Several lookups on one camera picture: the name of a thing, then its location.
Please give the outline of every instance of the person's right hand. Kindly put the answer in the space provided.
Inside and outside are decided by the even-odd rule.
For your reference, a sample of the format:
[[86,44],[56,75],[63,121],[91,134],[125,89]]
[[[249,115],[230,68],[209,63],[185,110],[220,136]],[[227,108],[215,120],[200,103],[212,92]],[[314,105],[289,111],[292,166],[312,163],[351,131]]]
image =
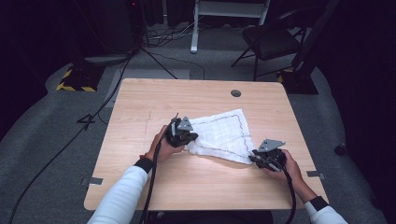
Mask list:
[[[309,202],[312,199],[316,198],[318,195],[305,183],[303,180],[303,176],[301,175],[300,167],[297,164],[290,153],[286,149],[282,149],[282,152],[285,153],[286,156],[286,170],[288,171],[291,179],[294,190],[296,194],[300,197],[303,203]],[[273,179],[276,179],[283,186],[288,185],[288,179],[286,178],[284,172],[274,172],[268,169],[263,169],[263,171],[268,174]]]
[[[151,147],[148,153],[146,153],[146,158],[148,158],[151,161],[153,161],[154,151],[157,144],[160,142],[161,137],[166,132],[166,127],[167,127],[166,125],[163,125],[160,132],[155,135],[154,139],[152,140]],[[166,161],[169,157],[172,156],[172,154],[181,152],[183,148],[184,146],[172,147],[171,145],[169,145],[168,141],[166,141],[166,139],[164,138],[161,141],[161,149],[158,153],[157,161]]]
[[[286,156],[286,170],[288,171],[293,182],[303,181],[303,177],[301,176],[300,167],[297,162],[291,157],[290,153],[286,149],[282,149],[282,152],[285,153]],[[288,185],[288,180],[284,174],[284,172],[274,172],[269,169],[263,169],[266,174],[271,176],[273,179],[279,181],[283,186]]]

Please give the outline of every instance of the yellow and black tape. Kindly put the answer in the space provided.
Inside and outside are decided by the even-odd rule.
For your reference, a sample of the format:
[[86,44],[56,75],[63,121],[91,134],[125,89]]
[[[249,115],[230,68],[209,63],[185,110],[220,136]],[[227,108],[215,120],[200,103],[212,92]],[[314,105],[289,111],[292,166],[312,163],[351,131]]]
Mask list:
[[284,70],[282,70],[280,72],[277,72],[277,74],[276,74],[277,75],[277,82],[283,83],[283,81],[285,80],[284,76],[285,75],[292,75],[292,73],[293,73],[293,70],[290,70],[290,69],[284,69]]
[[88,78],[86,80],[78,78],[77,72],[73,71],[73,66],[69,67],[67,72],[64,74],[61,82],[56,88],[57,91],[97,91],[97,84],[100,76],[96,75],[97,78]]

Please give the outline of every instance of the black wristband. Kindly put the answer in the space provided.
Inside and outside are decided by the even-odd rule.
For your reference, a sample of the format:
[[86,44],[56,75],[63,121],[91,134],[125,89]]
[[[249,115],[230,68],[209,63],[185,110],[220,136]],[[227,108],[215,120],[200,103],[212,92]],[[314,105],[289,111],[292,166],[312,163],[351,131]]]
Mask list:
[[154,162],[151,161],[150,159],[142,158],[142,159],[138,160],[134,165],[142,168],[143,170],[146,171],[146,173],[149,173],[152,166],[154,165]]
[[314,206],[317,211],[329,205],[321,196],[318,196],[309,202],[311,202],[312,206]]

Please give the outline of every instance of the white cloth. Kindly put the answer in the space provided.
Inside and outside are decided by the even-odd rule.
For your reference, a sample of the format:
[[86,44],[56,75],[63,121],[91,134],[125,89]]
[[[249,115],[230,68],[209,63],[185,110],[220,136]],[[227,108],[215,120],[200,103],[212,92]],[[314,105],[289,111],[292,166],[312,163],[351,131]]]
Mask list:
[[251,164],[249,155],[254,155],[248,123],[242,109],[217,114],[211,117],[190,119],[193,133],[198,138],[186,145],[192,154],[214,156],[229,161]]

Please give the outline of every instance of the electrical cable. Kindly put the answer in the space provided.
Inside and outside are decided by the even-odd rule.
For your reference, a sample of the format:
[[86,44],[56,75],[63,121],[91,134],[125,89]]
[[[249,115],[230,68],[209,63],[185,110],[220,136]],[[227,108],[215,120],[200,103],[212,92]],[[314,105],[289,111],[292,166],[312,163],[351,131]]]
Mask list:
[[296,206],[297,206],[296,205],[297,204],[296,195],[295,195],[295,192],[294,192],[294,187],[293,187],[291,176],[288,173],[286,167],[280,165],[279,162],[273,160],[272,158],[268,158],[268,161],[275,163],[278,168],[280,167],[282,169],[283,173],[285,174],[287,180],[288,180],[288,186],[289,186],[289,190],[290,190],[290,194],[291,194],[291,200],[292,200],[292,207],[291,207],[289,218],[286,221],[286,224],[290,224],[293,221],[293,218],[294,218],[294,215],[295,215],[295,212],[296,212]]
[[181,63],[191,63],[191,64],[195,64],[195,65],[201,67],[202,71],[204,72],[204,73],[203,73],[203,77],[204,77],[203,80],[205,80],[205,69],[204,69],[200,64],[198,64],[198,63],[192,63],[192,62],[182,61],[182,60],[179,60],[179,59],[176,59],[176,58],[166,57],[166,56],[163,56],[163,55],[161,55],[161,54],[159,54],[159,53],[153,53],[153,52],[149,52],[149,53],[150,53],[150,54],[153,54],[153,55],[161,56],[161,57],[163,57],[163,58],[165,58],[165,59],[175,60],[175,61],[181,62]]
[[140,217],[139,224],[148,224],[148,218],[149,218],[149,201],[151,199],[151,194],[152,194],[152,189],[154,187],[154,180],[155,180],[155,174],[157,173],[157,160],[158,160],[158,154],[160,152],[161,148],[161,141],[165,138],[165,134],[167,133],[172,121],[166,126],[165,131],[163,132],[163,135],[160,138],[160,141],[157,143],[157,146],[155,147],[154,150],[154,156],[153,156],[153,164],[152,164],[152,169],[151,169],[151,180],[149,182],[149,187],[148,187],[148,197],[146,199],[145,207],[143,208],[142,216]]
[[21,200],[23,198],[23,196],[26,194],[27,190],[35,183],[35,181],[40,177],[40,175],[52,164],[53,161],[55,161],[56,158],[58,158],[59,155],[61,155],[66,149],[67,147],[72,144],[72,142],[82,133],[82,131],[85,130],[85,128],[91,123],[91,121],[99,114],[99,112],[106,106],[106,104],[110,101],[111,97],[115,94],[118,86],[120,85],[120,82],[122,81],[122,77],[123,77],[123,73],[126,69],[126,66],[128,65],[129,61],[131,61],[131,59],[133,58],[133,54],[129,57],[129,59],[127,60],[127,62],[125,63],[123,69],[122,69],[122,73],[120,74],[120,78],[116,84],[116,87],[114,88],[113,92],[111,92],[111,94],[105,99],[105,101],[102,103],[102,105],[99,107],[99,109],[88,119],[87,123],[84,124],[84,126],[78,130],[78,132],[66,143],[66,145],[64,145],[64,147],[62,147],[61,150],[58,151],[58,153],[55,154],[55,156],[52,157],[52,159],[50,159],[45,165],[44,167],[35,175],[35,177],[29,182],[29,184],[27,185],[27,187],[23,190],[22,194],[20,195],[20,197],[18,198],[16,204],[14,205],[14,208],[12,210],[11,213],[11,217],[9,219],[8,224],[11,224],[15,214],[18,210],[18,206],[21,203]]
[[143,51],[145,51],[148,56],[150,56],[152,59],[154,59],[154,61],[159,64],[167,73],[169,73],[172,77],[174,77],[175,79],[178,79],[177,77],[175,77],[167,68],[165,68],[160,62],[158,62],[158,60],[156,58],[154,58],[154,56],[151,55],[151,53],[149,53],[148,51],[146,51],[145,49],[143,49],[143,47],[140,47]]
[[172,34],[174,34],[175,33],[175,27],[173,28],[173,32],[171,32],[170,34],[167,34],[167,32],[170,30],[169,28],[166,28],[165,29],[165,31],[163,31],[160,35],[155,35],[154,37],[159,37],[159,38],[161,38],[161,37],[167,37],[168,35],[172,35]]
[[100,113],[98,113],[98,118],[99,118],[99,120],[101,120],[105,125],[108,125],[108,123],[105,122],[105,121],[100,117]]
[[171,42],[172,40],[179,40],[179,39],[181,39],[181,38],[184,38],[185,36],[187,36],[187,35],[192,35],[192,33],[187,33],[187,34],[185,34],[185,35],[183,35],[183,33],[185,32],[185,31],[187,31],[187,30],[191,30],[194,25],[194,22],[192,22],[191,24],[189,24],[187,27],[185,27],[185,28],[182,28],[181,30],[181,32],[179,32],[177,35],[173,35],[175,32],[173,32],[173,33],[171,33],[171,34],[168,34],[168,35],[163,35],[163,34],[165,34],[166,33],[166,31],[168,31],[168,29],[162,34],[162,35],[159,35],[159,36],[154,36],[154,37],[151,37],[151,38],[149,38],[149,39],[154,39],[154,38],[159,38],[159,40],[158,40],[158,42],[157,42],[157,44],[150,44],[150,43],[142,43],[142,45],[144,46],[144,47],[147,47],[147,48],[155,48],[155,47],[163,47],[163,46],[165,46],[166,44],[168,44],[169,42]]

